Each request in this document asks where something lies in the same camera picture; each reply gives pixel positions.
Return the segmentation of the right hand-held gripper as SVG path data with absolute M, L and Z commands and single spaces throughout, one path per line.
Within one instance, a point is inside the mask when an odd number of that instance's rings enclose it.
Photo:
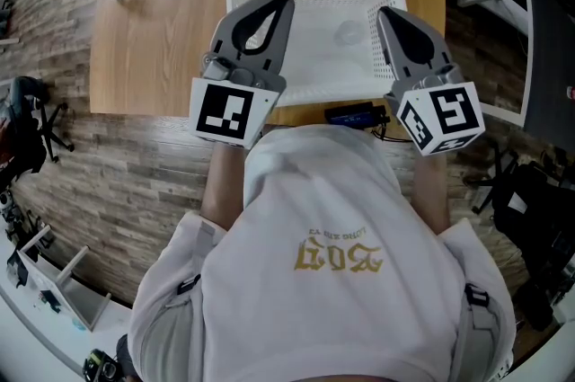
M 443 154 L 477 139 L 485 131 L 477 91 L 451 64 L 442 34 L 393 7 L 379 9 L 377 29 L 394 74 L 388 99 L 420 154 Z

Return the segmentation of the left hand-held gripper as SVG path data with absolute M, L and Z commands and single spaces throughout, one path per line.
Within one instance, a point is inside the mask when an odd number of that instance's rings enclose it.
M 287 87 L 279 74 L 294 0 L 249 0 L 224 16 L 192 81 L 191 134 L 250 149 Z M 255 48 L 248 41 L 264 27 Z

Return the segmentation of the white plastic laundry basket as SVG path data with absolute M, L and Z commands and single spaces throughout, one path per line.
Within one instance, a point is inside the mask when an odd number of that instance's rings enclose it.
M 233 11 L 248 0 L 226 0 Z M 381 98 L 394 82 L 385 62 L 376 17 L 382 6 L 401 10 L 406 0 L 294 0 L 295 12 L 281 75 L 287 88 L 279 107 Z M 363 23 L 364 40 L 338 46 L 334 34 L 347 20 Z

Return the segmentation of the person's right forearm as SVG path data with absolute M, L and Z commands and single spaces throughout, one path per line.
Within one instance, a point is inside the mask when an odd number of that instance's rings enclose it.
M 450 228 L 446 155 L 415 159 L 411 205 L 435 235 Z

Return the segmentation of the person's left forearm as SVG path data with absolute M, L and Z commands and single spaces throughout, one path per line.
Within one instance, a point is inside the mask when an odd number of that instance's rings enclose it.
M 216 143 L 213 147 L 199 214 L 229 231 L 243 212 L 246 151 Z

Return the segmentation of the dark blue electronic box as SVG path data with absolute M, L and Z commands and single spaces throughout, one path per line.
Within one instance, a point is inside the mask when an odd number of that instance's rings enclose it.
M 324 111 L 328 124 L 345 126 L 352 129 L 372 129 L 386 126 L 390 117 L 384 105 L 374 105 L 372 102 L 361 102 Z

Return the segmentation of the black office chair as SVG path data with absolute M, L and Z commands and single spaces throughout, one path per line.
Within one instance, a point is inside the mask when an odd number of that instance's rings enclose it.
M 575 190 L 553 185 L 537 162 L 519 162 L 518 153 L 501 151 L 493 141 L 494 173 L 488 179 L 464 178 L 470 188 L 490 190 L 472 212 L 493 208 L 495 228 L 520 251 L 529 278 L 514 301 L 537 331 L 553 320 L 553 305 L 575 286 Z
M 0 192 L 25 173 L 38 173 L 47 158 L 58 162 L 54 143 L 69 152 L 75 150 L 53 131 L 58 114 L 68 105 L 58 104 L 48 116 L 49 101 L 48 86 L 29 76 L 14 78 L 8 94 L 0 100 Z

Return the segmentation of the person's white printed t-shirt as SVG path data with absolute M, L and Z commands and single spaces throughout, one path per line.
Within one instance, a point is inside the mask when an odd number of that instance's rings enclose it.
M 460 382 L 473 283 L 500 307 L 490 382 L 515 314 L 467 219 L 435 235 L 364 131 L 274 129 L 246 154 L 232 228 L 186 214 L 138 287 L 127 335 L 138 379 Z M 191 302 L 167 308 L 197 274 Z

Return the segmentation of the black yellow device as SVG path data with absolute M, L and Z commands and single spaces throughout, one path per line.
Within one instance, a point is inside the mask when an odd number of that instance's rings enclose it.
M 93 349 L 84 360 L 82 373 L 85 382 L 123 382 L 120 364 L 106 352 Z

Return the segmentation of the dark grey desk white frame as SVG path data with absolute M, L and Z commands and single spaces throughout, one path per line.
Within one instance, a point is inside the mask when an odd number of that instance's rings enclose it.
M 458 0 L 458 5 L 502 0 Z M 575 21 L 558 0 L 526 0 L 528 52 L 520 112 L 482 103 L 482 112 L 575 154 Z

